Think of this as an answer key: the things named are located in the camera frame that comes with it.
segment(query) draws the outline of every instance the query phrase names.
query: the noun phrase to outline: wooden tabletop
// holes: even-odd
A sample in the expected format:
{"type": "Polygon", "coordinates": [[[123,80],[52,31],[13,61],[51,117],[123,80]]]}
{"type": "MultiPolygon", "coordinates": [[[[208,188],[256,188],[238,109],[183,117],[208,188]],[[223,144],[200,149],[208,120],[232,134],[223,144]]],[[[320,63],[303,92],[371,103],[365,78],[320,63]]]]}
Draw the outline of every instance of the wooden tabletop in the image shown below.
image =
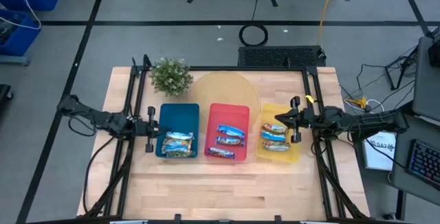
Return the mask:
{"type": "MultiPolygon", "coordinates": [[[[130,67],[115,67],[111,75],[104,110],[121,111],[127,92],[130,67]]],[[[294,96],[301,97],[301,108],[306,99],[301,73],[291,71],[238,71],[258,91],[261,104],[288,105],[294,96]]],[[[343,108],[336,71],[332,67],[318,68],[324,105],[343,108]]],[[[193,71],[194,81],[209,71],[193,71]]],[[[141,116],[147,119],[148,106],[156,108],[159,117],[163,103],[176,102],[163,93],[154,93],[147,78],[142,100],[141,116]]],[[[316,158],[310,151],[311,131],[303,129],[300,159],[295,164],[284,164],[258,158],[256,142],[261,119],[251,126],[247,159],[240,164],[222,159],[206,158],[199,153],[196,159],[160,159],[145,153],[145,137],[135,141],[129,177],[125,219],[174,219],[181,214],[184,220],[274,220],[281,215],[284,221],[325,220],[316,158]]],[[[109,136],[99,132],[93,152],[109,136]]],[[[199,151],[204,150],[205,134],[199,134],[199,151]]],[[[87,206],[90,208],[109,183],[116,142],[108,145],[95,158],[89,173],[87,206]]],[[[366,215],[369,209],[360,177],[354,149],[344,142],[333,142],[340,185],[351,200],[366,215]]],[[[111,213],[116,213],[119,188],[115,191],[111,213]]],[[[337,216],[334,193],[330,190],[333,215],[337,216]]],[[[78,214],[82,214],[80,204],[78,214]]]]}

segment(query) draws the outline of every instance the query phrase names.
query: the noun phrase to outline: black metal frame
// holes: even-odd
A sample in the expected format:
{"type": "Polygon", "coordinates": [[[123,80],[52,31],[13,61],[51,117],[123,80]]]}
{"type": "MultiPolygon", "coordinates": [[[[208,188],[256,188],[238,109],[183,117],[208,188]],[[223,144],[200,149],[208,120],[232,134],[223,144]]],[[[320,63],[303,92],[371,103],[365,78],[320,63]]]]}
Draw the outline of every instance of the black metal frame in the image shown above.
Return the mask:
{"type": "MultiPolygon", "coordinates": [[[[126,99],[125,99],[125,103],[124,103],[124,110],[123,113],[127,114],[129,113],[129,108],[130,108],[130,101],[131,101],[131,97],[133,96],[133,88],[134,88],[134,84],[135,84],[135,77],[139,75],[139,71],[141,71],[140,74],[140,83],[138,85],[138,90],[137,90],[137,97],[136,97],[136,103],[135,103],[135,110],[134,110],[134,115],[139,115],[140,113],[140,105],[142,102],[142,97],[143,97],[143,90],[144,90],[144,82],[145,82],[145,78],[146,78],[146,73],[147,71],[151,68],[151,63],[149,62],[149,60],[144,59],[144,62],[147,62],[147,64],[143,67],[138,67],[138,66],[132,66],[131,68],[131,73],[130,73],[130,78],[129,78],[129,85],[127,87],[127,94],[126,94],[126,99]]],[[[305,93],[307,95],[311,95],[311,88],[310,88],[310,84],[309,84],[309,75],[312,76],[313,79],[313,85],[315,88],[315,92],[316,92],[316,102],[318,103],[318,108],[320,111],[322,111],[324,109],[324,102],[322,99],[322,93],[321,93],[321,88],[320,88],[320,83],[319,83],[319,78],[318,78],[318,71],[316,69],[316,67],[240,67],[240,66],[227,66],[227,67],[205,67],[205,66],[196,66],[196,67],[191,67],[190,68],[191,71],[296,71],[296,72],[301,72],[302,74],[302,79],[304,81],[304,89],[305,89],[305,93]]],[[[313,108],[313,104],[308,102],[307,106],[309,108],[313,108]]],[[[320,146],[320,142],[319,142],[319,136],[317,136],[317,132],[315,130],[312,130],[312,134],[313,134],[313,141],[315,142],[315,150],[318,154],[320,154],[322,152],[321,146],[320,146]]],[[[128,159],[129,164],[126,168],[123,168],[123,177],[122,177],[122,184],[121,184],[121,192],[120,192],[120,197],[118,199],[118,210],[115,216],[110,216],[110,209],[111,209],[111,202],[113,201],[113,195],[112,194],[108,194],[110,197],[107,199],[107,201],[105,201],[105,205],[104,206],[100,206],[100,208],[104,207],[104,212],[103,212],[103,216],[96,216],[93,215],[92,217],[82,217],[82,218],[78,218],[78,219],[72,219],[72,220],[60,220],[60,221],[49,221],[49,222],[44,222],[44,223],[52,223],[52,224],[56,224],[56,223],[109,223],[110,221],[121,221],[122,220],[122,216],[123,216],[123,211],[124,211],[124,203],[127,197],[127,187],[128,187],[128,180],[129,180],[129,171],[130,171],[130,165],[131,165],[131,160],[132,160],[132,155],[133,155],[133,147],[134,147],[134,139],[131,139],[129,141],[129,147],[127,149],[127,153],[126,153],[126,159],[128,159]]],[[[121,169],[118,169],[119,167],[119,161],[121,158],[121,153],[122,153],[122,145],[123,145],[124,141],[118,141],[118,144],[116,146],[116,150],[115,150],[115,155],[113,158],[113,168],[111,170],[111,181],[112,179],[114,179],[115,177],[120,176],[120,171],[121,169]]],[[[327,148],[327,156],[328,156],[328,160],[329,160],[329,168],[331,171],[332,176],[336,179],[336,181],[338,182],[338,173],[337,173],[337,169],[336,169],[336,162],[335,162],[335,158],[334,158],[334,154],[333,154],[333,148],[331,146],[331,142],[325,142],[325,146],[327,148]]],[[[316,157],[316,161],[317,163],[322,163],[324,161],[324,159],[322,158],[322,156],[317,156],[316,157]]],[[[334,217],[333,216],[333,212],[331,210],[331,203],[330,203],[330,197],[329,197],[329,189],[327,187],[327,179],[324,176],[324,174],[320,171],[319,172],[320,175],[320,187],[321,187],[321,193],[322,193],[322,200],[323,200],[323,205],[324,205],[324,210],[325,210],[325,214],[326,214],[326,219],[328,222],[338,222],[338,223],[384,223],[381,221],[372,221],[372,220],[368,220],[368,219],[347,219],[346,215],[345,215],[345,210],[344,210],[344,204],[341,201],[341,199],[339,198],[338,195],[335,194],[335,198],[336,198],[336,203],[337,203],[337,207],[338,207],[338,217],[334,217]]],[[[168,224],[168,223],[173,223],[173,224],[180,224],[180,223],[187,223],[187,224],[206,224],[206,223],[215,223],[215,224],[220,224],[222,222],[228,222],[228,223],[234,223],[234,224],[250,224],[250,223],[258,223],[258,224],[272,224],[273,221],[182,221],[181,220],[181,216],[180,214],[176,214],[175,216],[175,220],[148,220],[148,223],[150,224],[168,224]]],[[[275,224],[294,224],[294,223],[300,223],[299,221],[282,221],[280,216],[275,216],[275,224]]]]}

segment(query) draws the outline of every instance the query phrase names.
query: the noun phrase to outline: green plant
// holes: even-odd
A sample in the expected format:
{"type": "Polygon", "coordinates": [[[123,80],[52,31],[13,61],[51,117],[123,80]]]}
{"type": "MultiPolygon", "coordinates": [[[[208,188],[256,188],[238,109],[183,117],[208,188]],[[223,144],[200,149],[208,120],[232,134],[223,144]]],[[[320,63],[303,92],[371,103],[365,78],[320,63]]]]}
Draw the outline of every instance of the green plant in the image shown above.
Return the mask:
{"type": "Polygon", "coordinates": [[[155,92],[162,91],[167,96],[179,96],[189,88],[193,76],[188,72],[190,67],[184,59],[161,58],[151,70],[150,78],[155,92]]]}

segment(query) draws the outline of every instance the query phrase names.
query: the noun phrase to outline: yellow cable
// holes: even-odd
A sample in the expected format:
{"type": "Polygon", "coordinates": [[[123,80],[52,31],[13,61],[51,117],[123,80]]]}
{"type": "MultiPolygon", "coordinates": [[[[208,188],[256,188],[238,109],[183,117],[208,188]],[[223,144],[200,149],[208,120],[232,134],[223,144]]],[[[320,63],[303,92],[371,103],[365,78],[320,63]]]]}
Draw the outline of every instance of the yellow cable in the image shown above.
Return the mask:
{"type": "Polygon", "coordinates": [[[327,11],[327,6],[329,5],[329,1],[330,0],[325,0],[324,9],[322,10],[321,22],[319,23],[318,45],[321,45],[322,24],[324,23],[325,12],[327,11]]]}

